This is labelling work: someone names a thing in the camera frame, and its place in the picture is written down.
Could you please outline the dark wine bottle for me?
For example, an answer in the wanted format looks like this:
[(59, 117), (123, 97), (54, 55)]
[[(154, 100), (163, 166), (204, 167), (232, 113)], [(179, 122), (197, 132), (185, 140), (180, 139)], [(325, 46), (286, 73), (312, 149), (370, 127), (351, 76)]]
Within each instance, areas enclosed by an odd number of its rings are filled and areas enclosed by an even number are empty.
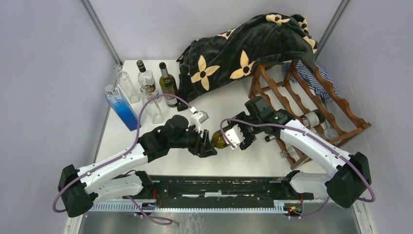
[[(300, 117), (303, 120), (303, 125), (308, 128), (314, 128), (325, 122), (325, 116), (320, 110), (313, 110)], [(289, 120), (294, 120), (295, 117), (284, 109), (279, 109), (274, 115), (275, 122), (278, 124), (286, 124)]]
[(211, 143), (215, 148), (223, 149), (229, 146), (226, 143), (225, 139), (226, 139), (225, 133), (222, 133), (220, 130), (218, 130), (212, 135)]

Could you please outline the dark wine bottle front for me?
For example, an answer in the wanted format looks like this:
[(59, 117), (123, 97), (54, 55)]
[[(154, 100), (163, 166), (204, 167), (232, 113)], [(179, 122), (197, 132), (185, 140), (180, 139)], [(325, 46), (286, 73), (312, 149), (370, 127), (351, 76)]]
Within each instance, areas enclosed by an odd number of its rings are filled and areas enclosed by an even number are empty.
[[(320, 110), (313, 110), (300, 117), (303, 120), (303, 125), (308, 128), (314, 128), (325, 122), (325, 116)], [(289, 120), (294, 120), (295, 117), (284, 109), (279, 109), (274, 115), (275, 122), (278, 124), (286, 124)]]

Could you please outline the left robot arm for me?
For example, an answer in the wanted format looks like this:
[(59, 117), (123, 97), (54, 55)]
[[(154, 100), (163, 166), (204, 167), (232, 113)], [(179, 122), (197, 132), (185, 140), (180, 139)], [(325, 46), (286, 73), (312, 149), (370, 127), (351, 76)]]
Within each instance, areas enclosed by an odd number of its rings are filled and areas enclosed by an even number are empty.
[(170, 149), (187, 149), (199, 158), (217, 155), (208, 130), (198, 131), (185, 117), (174, 115), (164, 125), (140, 136), (129, 149), (78, 169), (72, 164), (64, 167), (57, 186), (57, 197), (64, 205), (62, 212), (77, 217), (102, 201), (127, 195), (150, 197), (153, 183), (147, 173), (123, 173), (166, 156)]

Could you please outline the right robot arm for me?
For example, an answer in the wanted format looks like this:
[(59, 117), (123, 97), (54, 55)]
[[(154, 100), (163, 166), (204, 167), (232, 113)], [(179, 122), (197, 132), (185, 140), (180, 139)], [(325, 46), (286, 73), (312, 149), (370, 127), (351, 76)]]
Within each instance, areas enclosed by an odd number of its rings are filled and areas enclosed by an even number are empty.
[(357, 200), (375, 201), (369, 162), (364, 154), (351, 154), (334, 146), (288, 111), (273, 110), (262, 97), (250, 99), (245, 107), (248, 114), (241, 112), (225, 119), (234, 134), (220, 128), (231, 148), (244, 150), (255, 141), (256, 135), (265, 133), (297, 148), (325, 171), (323, 174), (292, 171), (281, 186), (284, 197), (294, 199), (300, 193), (325, 195), (343, 208), (351, 207)]

